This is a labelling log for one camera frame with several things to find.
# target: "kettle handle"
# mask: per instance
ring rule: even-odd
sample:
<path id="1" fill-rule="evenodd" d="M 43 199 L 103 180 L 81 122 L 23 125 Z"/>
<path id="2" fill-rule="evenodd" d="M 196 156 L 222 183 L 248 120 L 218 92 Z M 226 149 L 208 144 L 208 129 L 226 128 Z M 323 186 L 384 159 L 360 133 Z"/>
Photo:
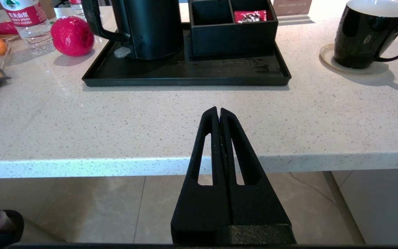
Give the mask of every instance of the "kettle handle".
<path id="1" fill-rule="evenodd" d="M 128 33 L 113 33 L 108 30 L 104 30 L 101 23 L 101 11 L 99 10 L 98 0 L 84 0 L 82 2 L 82 8 L 84 9 L 85 18 L 93 34 L 114 40 L 118 42 L 126 43 L 130 39 Z"/>

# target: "red fruit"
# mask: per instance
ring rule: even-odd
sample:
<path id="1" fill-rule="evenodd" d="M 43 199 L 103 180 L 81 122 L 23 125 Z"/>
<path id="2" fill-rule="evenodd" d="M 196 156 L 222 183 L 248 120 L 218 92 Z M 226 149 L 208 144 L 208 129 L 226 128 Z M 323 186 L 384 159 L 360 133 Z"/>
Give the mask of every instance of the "red fruit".
<path id="1" fill-rule="evenodd" d="M 83 56 L 92 50 L 95 37 L 88 24 L 76 16 L 65 16 L 52 26 L 55 48 L 69 56 Z"/>

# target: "black organizer box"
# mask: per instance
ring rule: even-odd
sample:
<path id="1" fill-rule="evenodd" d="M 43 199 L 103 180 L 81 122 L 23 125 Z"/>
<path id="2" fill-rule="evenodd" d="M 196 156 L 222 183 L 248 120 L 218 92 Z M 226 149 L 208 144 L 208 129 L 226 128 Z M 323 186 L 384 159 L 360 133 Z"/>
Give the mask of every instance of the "black organizer box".
<path id="1" fill-rule="evenodd" d="M 204 55 L 270 51 L 278 20 L 269 0 L 189 0 L 192 52 Z M 234 11 L 266 10 L 267 21 L 236 23 Z"/>

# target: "red packet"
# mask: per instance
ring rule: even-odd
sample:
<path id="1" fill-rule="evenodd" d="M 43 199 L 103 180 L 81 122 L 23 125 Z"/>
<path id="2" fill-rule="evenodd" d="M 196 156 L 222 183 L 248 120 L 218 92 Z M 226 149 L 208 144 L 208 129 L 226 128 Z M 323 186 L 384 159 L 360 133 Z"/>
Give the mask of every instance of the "red packet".
<path id="1" fill-rule="evenodd" d="M 235 11 L 234 20 L 238 24 L 242 24 L 244 22 L 264 22 L 267 20 L 267 11 Z"/>

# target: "countertop edge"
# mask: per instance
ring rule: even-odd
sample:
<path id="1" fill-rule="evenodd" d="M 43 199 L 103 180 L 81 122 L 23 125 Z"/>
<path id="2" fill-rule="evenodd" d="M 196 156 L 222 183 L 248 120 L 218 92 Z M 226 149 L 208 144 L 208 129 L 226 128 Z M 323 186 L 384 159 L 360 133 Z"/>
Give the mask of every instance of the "countertop edge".
<path id="1" fill-rule="evenodd" d="M 265 172 L 398 169 L 398 151 L 259 156 Z M 185 175 L 189 157 L 95 158 L 0 161 L 0 178 Z M 201 174 L 211 174 L 211 158 L 202 157 Z"/>

